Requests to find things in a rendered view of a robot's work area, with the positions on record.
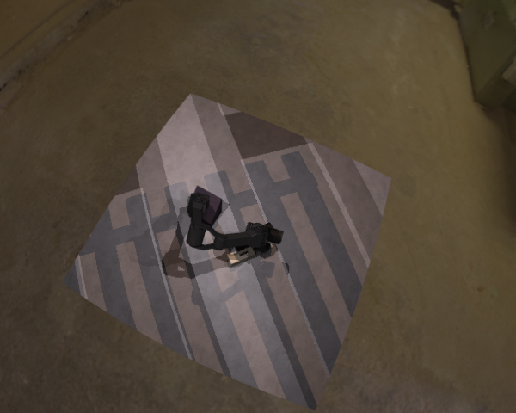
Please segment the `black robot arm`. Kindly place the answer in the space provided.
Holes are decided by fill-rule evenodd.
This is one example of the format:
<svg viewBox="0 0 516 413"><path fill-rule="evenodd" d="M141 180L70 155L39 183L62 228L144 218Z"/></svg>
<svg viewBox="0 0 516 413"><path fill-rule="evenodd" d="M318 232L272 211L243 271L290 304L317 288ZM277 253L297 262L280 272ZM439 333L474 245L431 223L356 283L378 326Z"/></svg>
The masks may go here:
<svg viewBox="0 0 516 413"><path fill-rule="evenodd" d="M272 247L270 243L280 244L283 231L267 227L261 223L248 222L246 231L231 234L217 233L210 225L202 224L205 211L208 209L210 195L201 193L191 193L187 207L187 212L191 218L191 225L188 230L186 243L198 250L223 250L224 248L235 248L249 246L259 256L267 253ZM202 244L206 231L214 237L214 242ZM270 242L270 243L269 243Z"/></svg>

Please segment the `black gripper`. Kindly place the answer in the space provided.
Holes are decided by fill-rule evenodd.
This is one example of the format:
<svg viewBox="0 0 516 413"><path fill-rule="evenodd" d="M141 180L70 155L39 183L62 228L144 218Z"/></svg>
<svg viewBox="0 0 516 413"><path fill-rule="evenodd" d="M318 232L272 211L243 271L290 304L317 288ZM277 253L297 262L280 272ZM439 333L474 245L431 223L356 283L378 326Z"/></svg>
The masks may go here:
<svg viewBox="0 0 516 413"><path fill-rule="evenodd" d="M271 223L267 223L267 224L265 224L264 226L267 226L268 228L269 228L269 227L273 228L273 226L272 226L272 224L271 224ZM247 245L247 246L235 247L236 251L239 251L239 250L245 250L245 249L247 249L247 248L249 248L249 246L248 246L248 245Z"/></svg>

